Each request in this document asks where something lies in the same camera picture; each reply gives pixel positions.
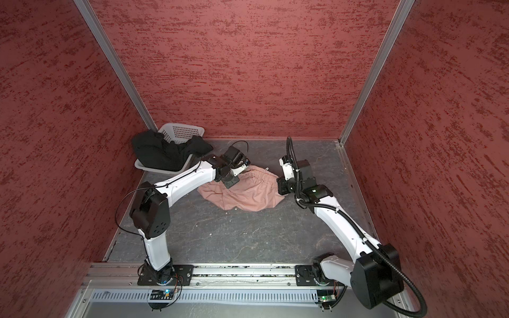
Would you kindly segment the pink shorts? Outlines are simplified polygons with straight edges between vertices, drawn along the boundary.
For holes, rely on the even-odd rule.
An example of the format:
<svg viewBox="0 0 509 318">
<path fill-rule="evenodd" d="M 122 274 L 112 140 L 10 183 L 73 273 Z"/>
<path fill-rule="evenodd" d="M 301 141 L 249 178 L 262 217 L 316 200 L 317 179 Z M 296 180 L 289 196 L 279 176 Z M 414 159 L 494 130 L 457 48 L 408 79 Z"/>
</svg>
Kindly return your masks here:
<svg viewBox="0 0 509 318">
<path fill-rule="evenodd" d="M 238 175 L 239 181 L 230 188 L 223 182 L 209 182 L 198 193 L 222 210 L 240 209 L 258 212 L 272 209 L 284 200 L 278 193 L 277 175 L 257 166 L 250 166 Z"/>
</svg>

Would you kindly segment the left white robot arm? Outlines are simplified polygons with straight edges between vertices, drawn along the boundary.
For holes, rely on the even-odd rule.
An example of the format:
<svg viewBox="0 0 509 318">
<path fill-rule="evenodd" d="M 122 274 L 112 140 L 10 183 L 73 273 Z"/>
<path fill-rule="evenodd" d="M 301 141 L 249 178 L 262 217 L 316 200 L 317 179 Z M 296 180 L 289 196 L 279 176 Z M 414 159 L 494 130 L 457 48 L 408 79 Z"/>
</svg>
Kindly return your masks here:
<svg viewBox="0 0 509 318">
<path fill-rule="evenodd" d="M 183 173 L 157 184 L 145 182 L 136 190 L 129 216 L 144 243 L 146 258 L 142 265 L 145 278 L 160 286 L 179 279 L 168 250 L 166 232 L 170 226 L 170 208 L 188 193 L 209 182 L 222 182 L 231 188 L 249 166 L 242 153 L 232 158 L 210 155 Z"/>
</svg>

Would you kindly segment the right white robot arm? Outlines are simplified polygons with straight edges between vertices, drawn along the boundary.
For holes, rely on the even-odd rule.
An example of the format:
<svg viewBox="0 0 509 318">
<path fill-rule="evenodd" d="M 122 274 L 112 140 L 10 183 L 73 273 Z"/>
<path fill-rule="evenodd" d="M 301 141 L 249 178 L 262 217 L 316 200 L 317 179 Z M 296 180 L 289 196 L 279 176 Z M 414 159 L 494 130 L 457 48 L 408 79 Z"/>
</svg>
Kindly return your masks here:
<svg viewBox="0 0 509 318">
<path fill-rule="evenodd" d="M 345 247 L 349 260 L 324 254 L 315 260 L 316 276 L 320 280 L 335 280 L 350 287 L 360 303 L 372 309 L 404 291 L 404 281 L 369 244 L 376 247 L 395 266 L 399 255 L 391 245 L 379 241 L 364 231 L 340 206 L 332 191 L 318 184 L 308 161 L 301 160 L 294 168 L 289 156 L 279 160 L 283 176 L 277 179 L 278 193 L 293 194 L 300 207 L 308 208 L 320 218 Z"/>
</svg>

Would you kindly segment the black shorts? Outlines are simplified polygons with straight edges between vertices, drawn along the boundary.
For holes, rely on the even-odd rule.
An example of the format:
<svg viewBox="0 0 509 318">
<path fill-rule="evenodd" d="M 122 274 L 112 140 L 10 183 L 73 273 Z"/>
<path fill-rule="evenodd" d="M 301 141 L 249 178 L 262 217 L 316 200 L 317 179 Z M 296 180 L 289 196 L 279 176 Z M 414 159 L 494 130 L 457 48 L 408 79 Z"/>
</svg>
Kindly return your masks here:
<svg viewBox="0 0 509 318">
<path fill-rule="evenodd" d="M 203 157 L 213 150 L 201 136 L 193 136 L 185 143 L 166 141 L 159 132 L 145 131 L 135 135 L 131 144 L 137 159 L 147 168 L 177 172 L 190 155 Z"/>
</svg>

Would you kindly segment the white plastic laundry basket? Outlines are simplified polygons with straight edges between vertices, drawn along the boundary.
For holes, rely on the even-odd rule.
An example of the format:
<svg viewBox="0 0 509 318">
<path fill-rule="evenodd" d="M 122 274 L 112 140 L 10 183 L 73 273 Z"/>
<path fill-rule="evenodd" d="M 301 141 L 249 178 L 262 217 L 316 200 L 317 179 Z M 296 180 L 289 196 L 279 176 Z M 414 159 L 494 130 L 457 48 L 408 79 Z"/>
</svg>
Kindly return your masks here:
<svg viewBox="0 0 509 318">
<path fill-rule="evenodd" d="M 190 140 L 193 136 L 204 136 L 205 128 L 194 125 L 185 125 L 181 123 L 167 123 L 159 129 L 159 133 L 162 133 L 164 135 L 164 140 L 166 140 L 167 142 L 173 141 L 176 144 L 183 144 Z M 195 158 L 196 157 L 193 154 L 190 154 L 188 158 L 185 160 L 183 167 L 177 171 L 148 168 L 145 167 L 139 159 L 136 159 L 134 166 L 135 168 L 143 170 L 145 172 L 151 172 L 167 176 L 176 176 L 183 173 L 185 170 L 189 169 Z"/>
</svg>

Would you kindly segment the right circuit board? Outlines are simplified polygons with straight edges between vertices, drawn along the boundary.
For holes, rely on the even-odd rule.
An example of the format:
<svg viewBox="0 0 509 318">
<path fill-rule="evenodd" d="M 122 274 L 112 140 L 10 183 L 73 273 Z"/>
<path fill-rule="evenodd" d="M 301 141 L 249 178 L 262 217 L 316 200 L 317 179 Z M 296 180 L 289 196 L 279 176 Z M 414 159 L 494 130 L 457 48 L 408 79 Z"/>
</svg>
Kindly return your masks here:
<svg viewBox="0 0 509 318">
<path fill-rule="evenodd" d="M 317 290 L 316 294 L 320 307 L 329 308 L 337 302 L 337 294 L 333 290 Z"/>
</svg>

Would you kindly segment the circuit board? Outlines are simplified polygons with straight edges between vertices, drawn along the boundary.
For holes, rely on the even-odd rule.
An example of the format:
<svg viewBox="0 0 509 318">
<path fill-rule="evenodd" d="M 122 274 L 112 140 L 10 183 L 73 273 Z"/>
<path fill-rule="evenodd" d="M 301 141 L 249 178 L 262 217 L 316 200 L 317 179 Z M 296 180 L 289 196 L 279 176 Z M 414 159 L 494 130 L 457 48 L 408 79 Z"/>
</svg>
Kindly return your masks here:
<svg viewBox="0 0 509 318">
<path fill-rule="evenodd" d="M 317 290 L 316 294 L 320 307 L 329 308 L 337 302 L 337 294 L 333 290 Z"/>
<path fill-rule="evenodd" d="M 149 296 L 150 301 L 169 302 L 174 298 L 173 290 L 152 290 Z"/>
</svg>

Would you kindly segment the left circuit board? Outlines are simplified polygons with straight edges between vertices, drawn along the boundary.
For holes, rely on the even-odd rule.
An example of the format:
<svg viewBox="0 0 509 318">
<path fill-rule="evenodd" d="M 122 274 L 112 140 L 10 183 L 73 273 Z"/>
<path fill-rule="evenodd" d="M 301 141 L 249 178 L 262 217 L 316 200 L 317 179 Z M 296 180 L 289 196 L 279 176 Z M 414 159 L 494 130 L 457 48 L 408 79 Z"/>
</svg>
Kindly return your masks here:
<svg viewBox="0 0 509 318">
<path fill-rule="evenodd" d="M 174 298 L 173 290 L 152 290 L 149 296 L 150 301 L 169 302 Z"/>
</svg>

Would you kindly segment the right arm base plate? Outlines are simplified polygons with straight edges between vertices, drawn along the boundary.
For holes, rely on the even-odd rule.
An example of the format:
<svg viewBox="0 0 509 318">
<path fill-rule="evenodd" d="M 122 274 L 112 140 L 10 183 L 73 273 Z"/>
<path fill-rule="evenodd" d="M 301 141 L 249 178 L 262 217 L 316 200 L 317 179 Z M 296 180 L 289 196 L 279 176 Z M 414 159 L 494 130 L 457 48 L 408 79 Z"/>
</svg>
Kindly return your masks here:
<svg viewBox="0 0 509 318">
<path fill-rule="evenodd" d="M 295 265 L 296 285 L 299 287 L 333 287 L 334 281 L 326 278 L 322 270 L 314 265 Z"/>
</svg>

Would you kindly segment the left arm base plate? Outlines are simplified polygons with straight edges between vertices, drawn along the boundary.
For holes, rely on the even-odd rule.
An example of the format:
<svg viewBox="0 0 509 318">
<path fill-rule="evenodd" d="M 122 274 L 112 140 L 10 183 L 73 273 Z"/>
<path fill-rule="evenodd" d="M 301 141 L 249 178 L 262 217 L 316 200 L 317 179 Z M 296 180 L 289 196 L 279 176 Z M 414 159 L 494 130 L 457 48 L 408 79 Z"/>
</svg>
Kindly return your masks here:
<svg viewBox="0 0 509 318">
<path fill-rule="evenodd" d="M 138 270 L 138 286 L 189 286 L 195 269 L 193 265 L 166 265 L 159 271 L 147 262 Z"/>
</svg>

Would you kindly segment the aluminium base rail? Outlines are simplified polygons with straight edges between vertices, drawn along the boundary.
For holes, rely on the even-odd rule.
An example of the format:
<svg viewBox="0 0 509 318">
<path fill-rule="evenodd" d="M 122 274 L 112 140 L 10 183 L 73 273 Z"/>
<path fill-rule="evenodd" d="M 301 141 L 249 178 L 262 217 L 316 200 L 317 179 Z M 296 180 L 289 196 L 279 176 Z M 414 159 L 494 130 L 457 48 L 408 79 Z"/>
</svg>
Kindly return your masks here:
<svg viewBox="0 0 509 318">
<path fill-rule="evenodd" d="M 97 262 L 90 265 L 82 288 L 155 287 L 138 262 Z M 319 287 L 307 266 L 285 263 L 194 263 L 175 266 L 189 289 L 286 289 Z"/>
</svg>

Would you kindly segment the right aluminium corner post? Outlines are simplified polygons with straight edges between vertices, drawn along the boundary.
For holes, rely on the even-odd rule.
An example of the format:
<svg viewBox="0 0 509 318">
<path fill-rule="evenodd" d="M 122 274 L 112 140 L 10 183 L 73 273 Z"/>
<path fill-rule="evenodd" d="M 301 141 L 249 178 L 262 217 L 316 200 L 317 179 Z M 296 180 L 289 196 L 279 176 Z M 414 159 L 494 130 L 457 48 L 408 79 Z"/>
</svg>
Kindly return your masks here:
<svg viewBox="0 0 509 318">
<path fill-rule="evenodd" d="M 347 123 L 341 133 L 339 138 L 339 145 L 344 147 L 347 143 L 347 139 L 349 138 L 367 99 L 374 88 L 376 81 L 378 79 L 379 74 L 381 73 L 385 62 L 398 38 L 400 31 L 402 30 L 408 15 L 414 5 L 414 0 L 401 0 L 396 8 L 394 16 L 388 26 L 386 34 L 383 38 L 383 41 L 379 47 L 378 52 L 376 53 L 373 64 L 369 70 L 365 83 L 359 93 L 359 96 L 353 106 L 351 114 L 347 120 Z"/>
</svg>

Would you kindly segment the aluminium corner post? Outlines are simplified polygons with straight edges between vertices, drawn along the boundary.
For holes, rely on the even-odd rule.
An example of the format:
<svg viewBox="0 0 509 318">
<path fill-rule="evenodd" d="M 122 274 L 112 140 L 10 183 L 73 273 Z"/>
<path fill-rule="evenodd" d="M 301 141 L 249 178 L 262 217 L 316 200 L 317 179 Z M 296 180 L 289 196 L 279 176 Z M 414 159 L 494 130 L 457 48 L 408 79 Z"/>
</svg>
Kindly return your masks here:
<svg viewBox="0 0 509 318">
<path fill-rule="evenodd" d="M 93 10 L 89 1 L 86 0 L 74 0 L 74 4 L 77 6 L 81 16 L 83 17 L 86 25 L 91 30 L 96 42 L 98 43 L 100 49 L 106 56 L 108 62 L 110 63 L 113 71 L 121 82 L 124 90 L 126 91 L 129 99 L 135 106 L 138 114 L 140 115 L 145 126 L 152 130 L 158 131 L 158 127 L 148 112 L 146 105 L 144 104 L 139 92 L 137 91 L 132 79 L 130 78 L 127 70 L 123 66 L 121 59 L 116 53 L 110 39 L 108 38 L 104 28 L 95 11 Z"/>
<path fill-rule="evenodd" d="M 376 81 L 378 79 L 379 74 L 381 73 L 385 62 L 398 38 L 400 31 L 402 30 L 408 15 L 414 5 L 414 0 L 401 0 L 396 8 L 394 16 L 388 26 L 386 34 L 383 38 L 383 41 L 379 47 L 378 52 L 376 53 L 373 64 L 369 70 L 365 83 L 359 93 L 359 96 L 353 106 L 351 114 L 347 120 L 347 123 L 341 133 L 339 138 L 339 145 L 344 147 L 347 143 L 347 139 L 349 138 L 367 99 L 374 88 Z"/>
</svg>

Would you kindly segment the left aluminium corner post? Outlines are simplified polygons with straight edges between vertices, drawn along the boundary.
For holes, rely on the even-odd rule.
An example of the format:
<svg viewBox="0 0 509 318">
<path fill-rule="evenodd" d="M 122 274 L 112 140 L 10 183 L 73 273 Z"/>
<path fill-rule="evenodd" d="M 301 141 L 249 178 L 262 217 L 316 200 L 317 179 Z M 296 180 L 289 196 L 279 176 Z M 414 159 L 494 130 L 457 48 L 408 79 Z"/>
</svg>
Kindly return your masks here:
<svg viewBox="0 0 509 318">
<path fill-rule="evenodd" d="M 126 91 L 129 99 L 135 106 L 138 114 L 140 115 L 145 126 L 152 130 L 158 131 L 158 127 L 148 112 L 146 105 L 144 104 L 139 92 L 137 91 L 132 79 L 130 78 L 127 70 L 123 66 L 121 59 L 116 53 L 110 39 L 108 38 L 104 28 L 95 11 L 93 10 L 89 1 L 86 0 L 74 0 L 74 4 L 77 6 L 81 16 L 83 17 L 86 25 L 91 30 L 96 42 L 98 43 L 100 49 L 106 56 L 108 62 L 110 63 L 113 71 L 121 82 L 124 90 Z"/>
</svg>

